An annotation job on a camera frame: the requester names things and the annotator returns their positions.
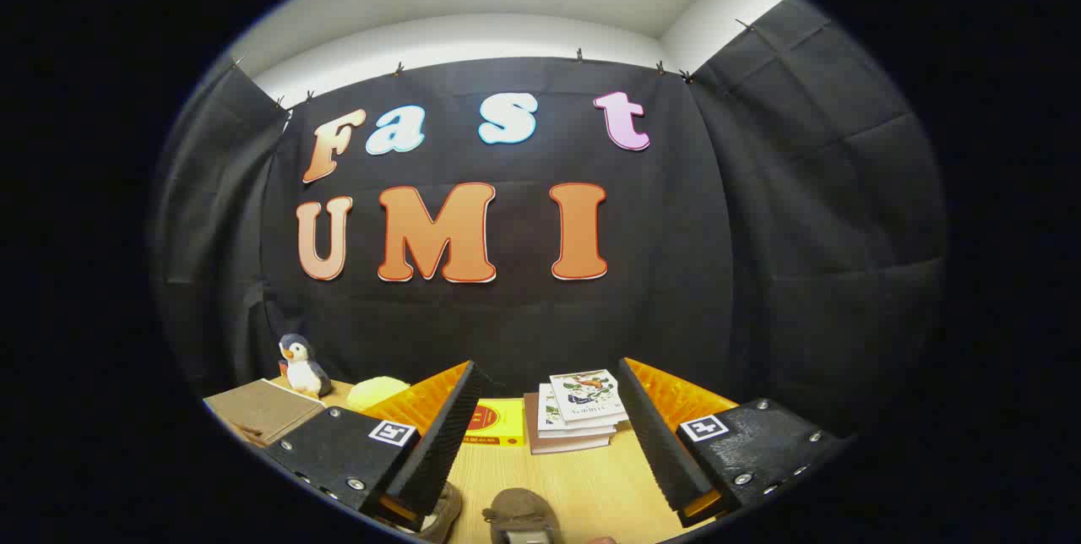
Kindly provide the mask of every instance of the book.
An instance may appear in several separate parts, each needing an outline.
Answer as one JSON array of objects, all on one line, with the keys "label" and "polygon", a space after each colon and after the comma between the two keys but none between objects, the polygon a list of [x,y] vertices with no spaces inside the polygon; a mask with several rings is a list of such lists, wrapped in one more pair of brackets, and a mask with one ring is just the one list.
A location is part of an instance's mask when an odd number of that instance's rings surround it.
[{"label": "book", "polygon": [[586,417],[568,425],[559,413],[559,403],[551,384],[540,384],[537,388],[537,436],[540,438],[568,438],[589,435],[614,434],[615,425],[624,421],[624,415]]},{"label": "book", "polygon": [[622,415],[627,412],[619,400],[615,377],[608,370],[583,371],[551,375],[552,392],[559,404],[559,413],[570,427],[586,417]]},{"label": "book", "polygon": [[462,440],[468,445],[523,447],[525,424],[521,398],[482,398]]},{"label": "book", "polygon": [[267,380],[212,395],[203,402],[219,420],[248,430],[266,445],[276,442],[326,408]]},{"label": "book", "polygon": [[525,424],[529,428],[530,453],[533,455],[596,449],[598,447],[608,447],[611,443],[611,434],[574,438],[540,438],[537,436],[537,406],[540,404],[537,401],[537,393],[526,393],[522,401],[525,406]]}]

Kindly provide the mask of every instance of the stuffed penguin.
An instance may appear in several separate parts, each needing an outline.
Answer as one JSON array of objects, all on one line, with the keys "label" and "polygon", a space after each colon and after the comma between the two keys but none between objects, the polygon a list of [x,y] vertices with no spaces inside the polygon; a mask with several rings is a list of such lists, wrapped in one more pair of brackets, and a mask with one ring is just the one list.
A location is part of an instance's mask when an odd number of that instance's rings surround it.
[{"label": "stuffed penguin", "polygon": [[278,342],[278,348],[289,361],[285,377],[294,390],[315,399],[331,392],[331,379],[315,361],[316,353],[308,340],[297,333],[289,333]]}]

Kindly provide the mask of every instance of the notebook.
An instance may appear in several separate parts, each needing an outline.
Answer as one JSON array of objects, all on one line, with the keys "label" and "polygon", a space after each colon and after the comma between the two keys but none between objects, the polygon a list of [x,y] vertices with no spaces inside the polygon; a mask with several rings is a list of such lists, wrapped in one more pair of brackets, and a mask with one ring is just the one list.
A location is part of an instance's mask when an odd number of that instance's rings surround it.
[{"label": "notebook", "polygon": [[267,380],[256,380],[204,399],[221,420],[259,433],[267,445],[307,422],[325,406]]},{"label": "notebook", "polygon": [[606,447],[612,440],[611,434],[579,436],[572,438],[538,438],[537,437],[537,394],[526,393],[525,402],[525,427],[529,429],[530,453],[542,455],[545,453],[562,453],[566,451],[579,451],[583,449],[595,449]]}]

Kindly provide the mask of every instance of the yellow box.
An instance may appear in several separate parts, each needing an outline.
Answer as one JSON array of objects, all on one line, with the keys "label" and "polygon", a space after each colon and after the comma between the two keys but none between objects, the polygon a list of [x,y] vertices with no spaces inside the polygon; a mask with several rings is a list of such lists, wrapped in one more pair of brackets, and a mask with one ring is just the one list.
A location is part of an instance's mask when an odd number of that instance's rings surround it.
[{"label": "yellow box", "polygon": [[525,445],[524,410],[521,398],[480,399],[462,442],[509,447]]}]

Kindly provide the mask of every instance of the pink letter t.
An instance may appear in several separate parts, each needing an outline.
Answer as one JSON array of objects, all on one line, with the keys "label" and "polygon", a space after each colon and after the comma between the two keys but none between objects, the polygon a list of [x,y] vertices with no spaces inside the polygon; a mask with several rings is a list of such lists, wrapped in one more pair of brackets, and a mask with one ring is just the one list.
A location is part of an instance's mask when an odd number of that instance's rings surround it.
[{"label": "pink letter t", "polygon": [[644,133],[635,132],[631,116],[642,116],[642,106],[630,103],[626,93],[613,91],[611,94],[593,99],[593,106],[604,110],[604,123],[608,125],[609,138],[622,148],[630,151],[641,151],[650,146],[650,137]]}]

